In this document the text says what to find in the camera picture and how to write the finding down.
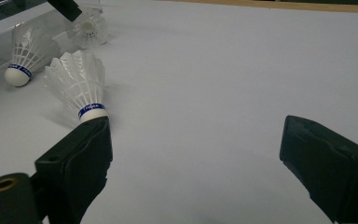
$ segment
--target shuttlecock feather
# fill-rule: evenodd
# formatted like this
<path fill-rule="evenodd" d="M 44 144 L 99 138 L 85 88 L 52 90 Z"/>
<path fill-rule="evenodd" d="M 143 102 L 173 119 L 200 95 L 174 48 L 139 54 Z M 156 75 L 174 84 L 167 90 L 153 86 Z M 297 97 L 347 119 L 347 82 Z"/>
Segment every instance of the shuttlecock feather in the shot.
<path fill-rule="evenodd" d="M 46 87 L 78 111 L 81 122 L 107 116 L 103 106 L 104 68 L 91 53 L 64 53 L 46 66 Z"/>
<path fill-rule="evenodd" d="M 82 7 L 82 14 L 73 22 L 66 22 L 68 37 L 82 49 L 97 47 L 108 37 L 106 20 L 99 9 Z"/>
<path fill-rule="evenodd" d="M 42 70 L 53 57 L 60 54 L 57 42 L 46 29 L 21 23 L 12 32 L 12 60 L 5 79 L 13 86 L 23 86 L 31 76 Z"/>

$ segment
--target shuttlecock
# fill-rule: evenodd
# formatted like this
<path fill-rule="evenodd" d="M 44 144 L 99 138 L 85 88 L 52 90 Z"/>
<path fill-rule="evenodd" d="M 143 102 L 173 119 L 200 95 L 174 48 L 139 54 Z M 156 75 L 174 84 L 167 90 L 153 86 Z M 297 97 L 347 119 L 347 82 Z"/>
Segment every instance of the shuttlecock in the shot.
<path fill-rule="evenodd" d="M 12 60 L 5 79 L 13 86 L 28 83 L 33 73 L 43 69 L 53 57 L 60 54 L 57 42 L 45 29 L 21 23 L 12 33 Z"/>
<path fill-rule="evenodd" d="M 107 25 L 99 9 L 82 7 L 82 13 L 73 22 L 66 22 L 66 33 L 82 49 L 97 47 L 106 42 Z"/>
<path fill-rule="evenodd" d="M 104 68 L 92 53 L 64 53 L 46 66 L 46 87 L 78 110 L 80 122 L 107 116 L 103 106 Z"/>

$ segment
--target white shuttlecock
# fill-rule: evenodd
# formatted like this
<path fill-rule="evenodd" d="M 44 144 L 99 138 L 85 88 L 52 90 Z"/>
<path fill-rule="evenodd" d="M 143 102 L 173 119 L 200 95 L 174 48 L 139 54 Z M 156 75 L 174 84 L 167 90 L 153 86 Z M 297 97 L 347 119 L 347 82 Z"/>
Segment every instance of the white shuttlecock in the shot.
<path fill-rule="evenodd" d="M 66 33 L 73 43 L 82 49 L 97 47 L 108 37 L 106 20 L 99 9 L 82 7 L 80 16 L 66 22 Z"/>
<path fill-rule="evenodd" d="M 33 73 L 42 70 L 53 57 L 60 54 L 57 42 L 45 29 L 21 23 L 12 33 L 12 60 L 5 79 L 13 86 L 28 83 Z"/>
<path fill-rule="evenodd" d="M 80 122 L 108 116 L 103 106 L 104 68 L 92 53 L 64 53 L 46 66 L 46 87 L 77 109 Z"/>

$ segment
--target black object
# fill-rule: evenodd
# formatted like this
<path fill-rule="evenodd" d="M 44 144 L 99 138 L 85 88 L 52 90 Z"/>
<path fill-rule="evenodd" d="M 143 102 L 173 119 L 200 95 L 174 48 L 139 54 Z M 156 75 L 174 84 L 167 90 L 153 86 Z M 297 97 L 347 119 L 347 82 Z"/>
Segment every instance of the black object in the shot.
<path fill-rule="evenodd" d="M 323 125 L 286 118 L 281 161 L 338 223 L 358 223 L 358 145 Z"/>
<path fill-rule="evenodd" d="M 48 0 L 68 21 L 74 21 L 81 14 L 79 5 L 74 0 Z"/>
<path fill-rule="evenodd" d="M 36 173 L 0 177 L 0 224 L 80 223 L 112 161 L 108 117 L 80 124 L 36 162 Z"/>

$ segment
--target blue stripe on shuttlecock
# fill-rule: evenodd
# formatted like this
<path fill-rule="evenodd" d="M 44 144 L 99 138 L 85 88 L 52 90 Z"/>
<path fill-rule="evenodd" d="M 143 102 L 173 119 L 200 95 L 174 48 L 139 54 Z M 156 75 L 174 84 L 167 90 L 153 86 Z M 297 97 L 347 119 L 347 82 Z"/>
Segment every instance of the blue stripe on shuttlecock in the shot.
<path fill-rule="evenodd" d="M 85 107 L 83 107 L 83 109 L 81 109 L 79 111 L 79 118 L 81 118 L 84 114 L 86 114 L 86 112 L 91 111 L 92 109 L 104 109 L 104 105 L 101 104 L 90 104 L 90 105 L 86 105 Z"/>
<path fill-rule="evenodd" d="M 25 75 L 27 75 L 28 77 L 31 77 L 32 76 L 32 73 L 30 72 L 30 70 L 26 69 L 25 67 L 22 67 L 21 65 L 18 65 L 18 64 L 11 64 L 8 66 L 9 68 L 14 68 L 14 69 L 17 69 L 17 70 L 20 70 L 22 71 L 23 73 L 25 73 Z"/>

